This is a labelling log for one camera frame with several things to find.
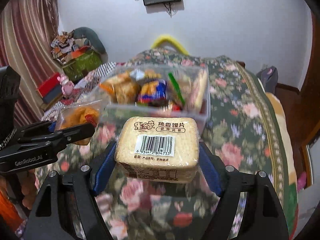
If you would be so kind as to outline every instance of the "screw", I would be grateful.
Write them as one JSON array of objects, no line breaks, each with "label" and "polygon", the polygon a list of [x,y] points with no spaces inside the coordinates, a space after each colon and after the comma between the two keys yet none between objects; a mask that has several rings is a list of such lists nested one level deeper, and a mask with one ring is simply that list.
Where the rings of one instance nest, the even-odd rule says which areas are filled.
[{"label": "screw", "polygon": [[226,170],[229,171],[229,172],[233,172],[235,170],[235,168],[234,168],[234,166],[227,165],[226,166]]},{"label": "screw", "polygon": [[260,177],[263,177],[263,178],[267,176],[267,174],[264,171],[259,171],[258,174]]},{"label": "screw", "polygon": [[81,171],[88,171],[90,169],[90,167],[88,165],[83,165],[81,167]]},{"label": "screw", "polygon": [[49,177],[54,177],[54,176],[56,176],[56,174],[57,174],[57,172],[56,171],[50,171],[49,172]]}]

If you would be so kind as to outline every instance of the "white wall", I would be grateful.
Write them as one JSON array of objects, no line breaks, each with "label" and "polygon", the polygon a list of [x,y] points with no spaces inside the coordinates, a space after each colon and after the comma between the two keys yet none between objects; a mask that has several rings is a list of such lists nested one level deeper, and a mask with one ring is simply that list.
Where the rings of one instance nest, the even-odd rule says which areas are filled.
[{"label": "white wall", "polygon": [[307,42],[306,42],[306,54],[304,57],[304,64],[303,68],[301,71],[301,77],[298,85],[298,89],[301,90],[304,79],[306,77],[308,67],[309,67],[309,62],[310,62],[310,57],[311,57],[311,49],[312,49],[312,16],[311,16],[311,10],[308,10],[308,17],[307,17]]},{"label": "white wall", "polygon": [[258,72],[278,68],[279,82],[298,87],[312,28],[304,0],[183,0],[169,17],[134,0],[58,0],[65,31],[92,28],[110,61],[126,61],[149,49],[161,34],[174,36],[191,55],[225,54]]}]

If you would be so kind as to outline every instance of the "fabric blanket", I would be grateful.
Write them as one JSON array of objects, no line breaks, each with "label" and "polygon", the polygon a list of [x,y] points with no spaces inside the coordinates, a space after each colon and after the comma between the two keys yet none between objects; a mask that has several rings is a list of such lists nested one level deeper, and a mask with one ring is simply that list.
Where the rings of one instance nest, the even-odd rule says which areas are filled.
[{"label": "fabric blanket", "polygon": [[[255,174],[264,170],[268,174],[291,234],[297,212],[296,185],[295,181],[289,185],[288,163],[276,115],[258,79],[225,56],[199,58],[165,49],[142,52],[126,65],[145,63],[199,65],[209,69],[211,118],[202,139],[225,165],[233,165],[241,172]],[[94,94],[85,94],[79,102],[93,99]],[[57,115],[58,111],[50,113],[50,119]],[[60,174],[75,171],[102,153],[108,142],[119,136],[122,125],[131,116],[110,114],[110,118],[114,117],[119,120],[118,124],[108,122],[108,118],[99,123],[88,146],[68,145],[59,153],[56,163],[38,168],[38,187],[49,171],[56,170]],[[241,194],[230,238],[239,231],[245,197]],[[199,240],[219,198],[209,190],[200,170],[191,183],[172,184],[130,179],[116,167],[104,193],[96,200],[114,239]],[[80,236],[83,233],[76,212],[74,216],[76,232]]]}]

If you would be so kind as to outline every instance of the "snack package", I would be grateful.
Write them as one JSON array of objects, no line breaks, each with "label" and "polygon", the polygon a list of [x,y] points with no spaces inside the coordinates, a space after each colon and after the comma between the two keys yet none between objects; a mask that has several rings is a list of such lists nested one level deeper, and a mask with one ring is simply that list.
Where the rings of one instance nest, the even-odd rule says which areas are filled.
[{"label": "snack package", "polygon": [[122,83],[115,87],[116,99],[118,104],[133,104],[140,91],[140,85],[134,81]]},{"label": "snack package", "polygon": [[[55,130],[65,129],[87,122],[90,122],[96,127],[99,121],[101,106],[102,100],[65,106],[59,113]],[[90,139],[91,138],[83,139],[74,144],[88,145]]]},{"label": "snack package", "polygon": [[146,69],[145,71],[135,69],[130,72],[130,77],[142,86],[145,83],[161,78],[161,74],[156,73],[153,69]]},{"label": "snack package", "polygon": [[166,88],[162,79],[146,83],[141,88],[137,102],[148,106],[164,106],[167,102]]},{"label": "snack package", "polygon": [[116,89],[119,88],[122,84],[131,81],[129,73],[129,71],[126,71],[124,73],[115,75],[111,78],[108,78],[99,85],[101,89],[105,90],[111,96],[114,103],[117,102]]},{"label": "snack package", "polygon": [[193,82],[192,92],[186,102],[186,110],[191,113],[200,113],[204,94],[208,85],[208,70],[201,69]]},{"label": "snack package", "polygon": [[196,122],[184,117],[128,119],[115,153],[128,177],[172,183],[191,182],[198,158]]}]

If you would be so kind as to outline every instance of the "human hand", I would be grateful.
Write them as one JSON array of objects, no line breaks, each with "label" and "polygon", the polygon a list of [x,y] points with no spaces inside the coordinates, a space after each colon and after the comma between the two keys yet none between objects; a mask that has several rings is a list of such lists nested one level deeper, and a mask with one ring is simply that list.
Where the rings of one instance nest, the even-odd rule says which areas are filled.
[{"label": "human hand", "polygon": [[[22,200],[22,204],[28,208],[32,209],[32,205],[36,199],[37,189],[35,186],[36,176],[35,170],[28,171],[27,176],[23,179],[21,183],[21,192],[25,196]],[[7,181],[4,177],[0,176],[0,193],[3,197],[8,198],[7,194]]]}]

